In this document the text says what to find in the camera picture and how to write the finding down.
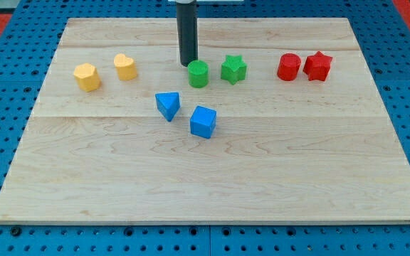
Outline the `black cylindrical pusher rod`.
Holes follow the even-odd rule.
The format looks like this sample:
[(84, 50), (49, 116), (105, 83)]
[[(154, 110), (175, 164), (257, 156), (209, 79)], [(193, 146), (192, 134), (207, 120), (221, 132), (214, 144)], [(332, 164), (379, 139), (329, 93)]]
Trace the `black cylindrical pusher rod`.
[(176, 0), (180, 62), (187, 67), (198, 59), (196, 0)]

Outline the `white mount above rod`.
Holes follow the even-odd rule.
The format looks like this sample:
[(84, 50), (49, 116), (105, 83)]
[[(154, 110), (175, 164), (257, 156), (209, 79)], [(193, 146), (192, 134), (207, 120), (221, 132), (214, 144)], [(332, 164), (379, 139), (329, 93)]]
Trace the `white mount above rod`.
[(168, 2), (244, 2), (244, 0), (167, 0)]

